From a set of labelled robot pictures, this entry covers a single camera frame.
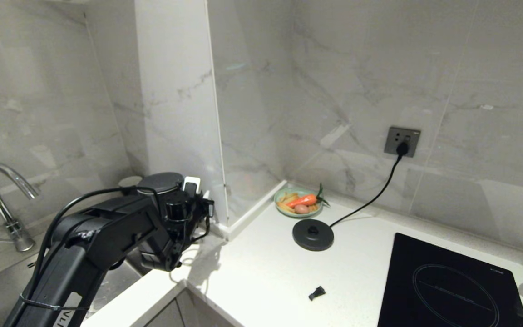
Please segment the green plate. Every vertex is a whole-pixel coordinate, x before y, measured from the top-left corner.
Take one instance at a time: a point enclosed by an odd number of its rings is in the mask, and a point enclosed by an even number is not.
[[[297,193],[299,197],[304,197],[308,194],[317,194],[317,192],[310,191],[305,188],[282,188],[281,190],[277,191],[274,195],[274,205],[276,206],[276,209],[278,209],[278,211],[280,211],[282,214],[292,218],[307,218],[321,213],[323,207],[322,203],[318,203],[318,210],[314,211],[313,213],[307,213],[305,215],[298,215],[297,213],[289,213],[288,211],[282,210],[280,207],[278,207],[276,202],[278,202],[278,199],[282,198],[286,194],[286,192]]]

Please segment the black robotic arm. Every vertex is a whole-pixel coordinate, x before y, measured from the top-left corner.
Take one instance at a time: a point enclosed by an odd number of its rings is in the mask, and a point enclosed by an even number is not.
[[[108,270],[135,248],[148,268],[180,266],[182,252],[197,240],[191,238],[197,225],[206,220],[209,232],[214,202],[197,189],[188,183],[161,199],[113,198],[50,226],[49,251],[4,326],[79,326]],[[160,215],[155,201],[164,208]]]

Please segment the white countertop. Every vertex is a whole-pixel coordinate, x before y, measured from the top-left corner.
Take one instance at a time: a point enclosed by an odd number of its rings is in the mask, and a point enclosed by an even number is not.
[[[329,201],[316,217],[325,223],[357,205]],[[185,252],[183,267],[151,271],[83,326],[143,326],[189,287],[236,326],[375,327],[396,232],[509,269],[523,303],[523,252],[374,207],[357,217],[333,228],[330,249],[311,252],[292,239],[298,220],[268,203],[232,242],[205,238]],[[311,302],[318,286],[326,295]]]

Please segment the sink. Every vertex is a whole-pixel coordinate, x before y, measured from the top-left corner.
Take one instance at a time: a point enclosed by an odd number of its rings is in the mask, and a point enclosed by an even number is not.
[[[34,255],[0,272],[0,326],[4,324],[17,302],[17,297],[31,278],[36,258],[37,255]],[[100,310],[149,271],[150,269],[140,265],[139,252],[133,251],[120,267],[108,271],[86,318]]]

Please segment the faucet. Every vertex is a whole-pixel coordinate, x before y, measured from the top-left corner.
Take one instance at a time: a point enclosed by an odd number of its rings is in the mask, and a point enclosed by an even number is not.
[[[13,170],[8,165],[0,163],[0,172],[7,176],[16,186],[25,194],[29,199],[34,199],[38,196],[37,191],[31,187],[31,185],[23,178],[19,173]],[[15,244],[15,249],[18,252],[24,252],[31,249],[35,242],[31,238],[30,234],[25,230],[23,224],[18,219],[12,217],[9,213],[9,209],[5,205],[3,199],[0,195],[0,213],[4,218],[4,226],[8,231],[9,237],[11,240],[4,240],[0,238],[2,243],[13,243]]]

